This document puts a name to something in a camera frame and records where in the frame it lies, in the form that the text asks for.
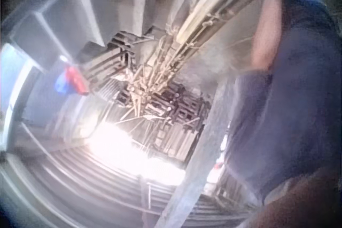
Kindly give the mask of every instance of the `bright light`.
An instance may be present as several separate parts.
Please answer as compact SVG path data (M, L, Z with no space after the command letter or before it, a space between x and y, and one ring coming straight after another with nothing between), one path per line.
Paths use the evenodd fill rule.
M221 143L221 152L227 148L228 135L224 135L223 141Z
M98 122L98 113L87 115L87 119L85 120L85 122L82 122L81 124L79 124L80 126L79 136L82 138L89 137L91 133L93 132L94 128L96 127L97 122Z
M59 59L62 60L63 62L69 62L68 58L66 58L65 56L59 56Z
M221 156L216 161L216 165L210 171L207 177L208 183L216 184L219 181L221 174L224 171L223 161L224 161L224 153L221 153Z
M132 139L110 123L101 124L88 139L91 151L106 164L141 175L166 185L180 185L185 171L170 163L152 158L132 146Z

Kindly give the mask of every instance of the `vertical post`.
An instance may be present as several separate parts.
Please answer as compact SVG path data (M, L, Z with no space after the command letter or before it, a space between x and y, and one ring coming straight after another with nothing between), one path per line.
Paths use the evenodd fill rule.
M0 152L11 151L14 148L12 136L14 134L13 123L15 116L22 111L22 107L26 103L39 73L40 71L33 66L33 63L26 60L10 96L9 106L4 118L2 138L0 139Z
M229 122L231 85L229 76L219 83L203 133L186 168L184 181L175 190L155 228L182 227L198 201L209 172L220 155L220 145Z
M149 183L149 209L151 209L151 184Z

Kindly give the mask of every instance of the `person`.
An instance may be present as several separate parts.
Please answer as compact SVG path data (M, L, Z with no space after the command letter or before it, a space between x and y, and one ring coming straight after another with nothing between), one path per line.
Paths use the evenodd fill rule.
M244 227L332 227L340 209L341 39L320 0L263 0L233 110L225 164L264 205Z

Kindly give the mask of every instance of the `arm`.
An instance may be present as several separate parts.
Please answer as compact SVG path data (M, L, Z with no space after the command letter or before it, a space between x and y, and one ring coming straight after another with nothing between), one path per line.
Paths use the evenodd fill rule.
M320 169L238 228L340 227L340 172Z
M252 48L252 69L269 70L282 37L282 0L264 0Z

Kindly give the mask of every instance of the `metal bar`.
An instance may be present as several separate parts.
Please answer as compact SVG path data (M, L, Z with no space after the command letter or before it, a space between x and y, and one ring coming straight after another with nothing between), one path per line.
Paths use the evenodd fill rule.
M130 192L133 195L140 195L140 191L137 188L137 184L132 180L124 179L122 176L109 172L100 163L93 161L92 157L85 154L84 151L68 151L71 161L80 163L84 166L85 170L90 170L96 177L100 177L104 182L111 184L114 187L121 187L124 191Z
M45 225L48 225L49 227L55 227L58 228L58 226L54 225L50 220L47 219L46 216L41 214L38 209L32 205L32 203L27 200L27 196L22 193L22 191L17 188L18 185L16 185L10 176L3 170L3 168L0 169L0 174L2 177L2 184L1 187L4 188L6 184L8 184L9 188L13 191L13 193L20 199L21 203L27 208L25 212L28 212L28 214L33 214L37 216L40 220L42 220Z
M131 54L134 54L133 50L132 50L130 47L128 47L128 46L126 46L126 45L122 45L122 44L120 44L119 42L116 42L116 41L113 41L113 40L112 40L112 41L109 42L109 44L115 45L115 46L118 47L118 48L122 48L122 49L124 49L124 50L130 52Z
M127 117L132 111L134 110L134 107L132 107L131 109L128 110L128 112L126 112L121 118L120 121L123 121L125 119L125 117Z
M228 0L228 1L234 2L234 3L237 2L237 0ZM173 57L170 58L166 62L166 65L165 64L163 65L163 69L161 73L159 74L159 77L156 79L156 83L158 83L159 80L164 76L167 76L167 81L172 79L172 77L179 71L179 69L182 67L185 61L187 61L199 49L199 47L203 45L204 42L206 42L216 31L218 31L218 29L221 28L230 18L235 16L237 12L242 9L243 6L247 5L251 1L252 0L239 0L238 4L234 5L234 9L236 9L236 12L232 12L232 10L228 10L227 19L224 19L224 18L221 19L220 15L218 14L212 15L208 21L206 21L204 18L203 23L202 23L202 28L198 32L196 32L196 30L193 31L193 32L196 32L196 35L194 37L189 35L189 37L191 37L190 43L184 42L183 44L181 44L181 46L174 53ZM177 67L170 67L172 63L176 63L176 62L179 62L177 64ZM165 83L161 83L157 91L160 91L161 88L164 87L164 84Z
M141 208L139 206L136 206L136 205L132 205L130 203L127 203L123 200L120 200L120 199L117 199L111 195L107 195L105 193L103 193L102 190L92 186L92 185L89 185L87 183L84 183L82 181L82 179L74 176L70 171L68 171L66 168L66 165L64 163L60 163L58 162L54 157L52 157L50 154L48 155L50 158L48 158L48 160L52 161L54 164L57 164L56 165L56 168L62 172L65 176L67 176L70 180L72 180L75 184L78 184L79 187L83 188L84 190L86 191L89 191L89 192L92 192L94 195L102 198L102 199L105 199L105 200L109 200L109 201L112 201L112 202L115 202L119 205L122 205L122 206L125 206L127 208L131 208L131 209L135 209L135 210L138 210L138 211L142 211L142 212L147 212L147 213L150 213L150 214L154 214L154 215L160 215L159 212L157 211L153 211L153 210L148 210L148 209L145 209L145 208ZM82 195L82 197L85 197L87 198L88 196L88 193L84 193L84 192L77 192L77 194L79 195Z
M155 39L154 38L145 38L143 40L137 40L137 41L132 42L132 45L135 46L137 44L146 43L149 41L155 41Z
M46 67L43 67L41 64L39 64L35 59L33 59L31 56L29 56L13 39L9 39L9 43L20 53L21 56L29 59L31 63L43 74L47 74L48 70Z
M188 121L188 122L186 122L186 123L183 123L182 125L189 125L189 124L191 124L192 122L195 122L195 121L197 121L197 120L199 120L200 119L200 117L195 117L193 120L190 120L190 121Z
M135 175L130 175L120 169L115 169L115 167L111 166L108 167L106 166L101 158L98 158L96 155L92 154L91 152L88 151L86 148L81 148L80 151L76 151L75 154L80 155L82 157L86 156L87 160L91 162L91 166L99 166L103 170L109 172L112 175L120 177L120 179L123 179L126 181L127 186L134 186L138 185L139 181L137 176ZM161 185L156 185L156 184L151 184L152 192L153 194L158 194L158 197L153 197L153 200L156 200L158 202L165 202L167 203L169 200L169 195L171 196L172 190L170 186L161 186Z
M75 155L68 154L67 151L62 151L60 154L56 154L58 161L65 163L68 169L78 177L84 179L85 183L92 183L101 188L106 193L113 193L125 198L127 202L133 202L134 197L138 197L140 193L129 188L123 184L116 183L116 179L110 179L103 176L98 169L89 168L85 165L87 159L79 160Z
M106 65L106 66L100 66L99 69L97 71L92 70L92 72L87 72L87 74L84 76L88 81L91 81L94 77L96 77L97 75L106 72L109 73L111 72L110 69L113 69L114 72L117 72L119 69L121 69L121 66L125 66L125 64L123 64L121 62L121 60L117 60L117 61L113 61L110 64Z
M143 145L145 145L145 143L146 143L146 139L147 139L148 133L150 132L151 125L152 125L152 122L149 122L149 123L147 124L147 128L146 128L145 134L144 134L144 139L143 139L143 141L142 141L142 144L143 144Z
M145 121L145 119L142 119L138 124L135 125L135 127L133 127L128 134L130 135L130 133L132 133L137 127L139 127L143 122Z
M145 197L145 185L146 185L145 179L142 176L140 176L141 206L143 208L148 207L148 205L146 204L146 197ZM149 218L147 216L147 213L145 212L142 213L142 220L144 224L143 228L149 228Z
M208 122L186 168L186 176L172 195L155 228L181 228L196 205L208 174L220 155L220 145L229 123L229 110L222 106L230 95L230 84L229 76L219 83Z
M23 98L28 98L31 89L33 88L33 81L39 74L38 69L34 68L31 61L27 60L21 69L21 72L14 84L9 106L6 111L2 140L0 144L0 151L12 150L13 145L10 145L12 141L12 129L13 119L17 112L20 112L20 105L23 104Z
M25 123L21 123L24 130L30 136L32 141L42 150L42 152L48 156L57 166L59 166L59 162L43 147L43 145L39 142L39 140L34 136L34 134L29 130L29 128L25 125Z
M151 184L149 183L149 209L151 209Z
M136 71L136 73L134 74L133 78L132 78L131 81L130 81L131 83L133 83L133 82L136 80L136 78L138 77L138 75L140 74L140 72L143 70L143 68L144 68L143 65L140 65L140 66L139 66L138 70Z
M103 66L103 65L106 64L107 62L110 62L110 61L114 60L115 58L120 57L120 56L122 56L123 54L126 54L126 53L128 53L128 51L122 51L122 52L120 52L120 53L117 53L117 54L115 54L115 55L113 55L113 56L111 56L111 57L105 59L104 61L102 61L102 62L100 62L100 63L98 63L98 64L92 66L91 68L88 69L87 72L89 73L89 72L91 72L91 71L93 71L93 70L95 70L95 69L97 69L97 68L100 68L101 66Z
M104 78L104 80L107 79L107 78L110 78L110 77L114 76L115 74L121 72L122 70L124 70L124 69L126 69L126 68L127 68L127 66L124 65L122 68L117 69L116 71L114 71L114 72L112 72L111 74L107 75L107 76Z

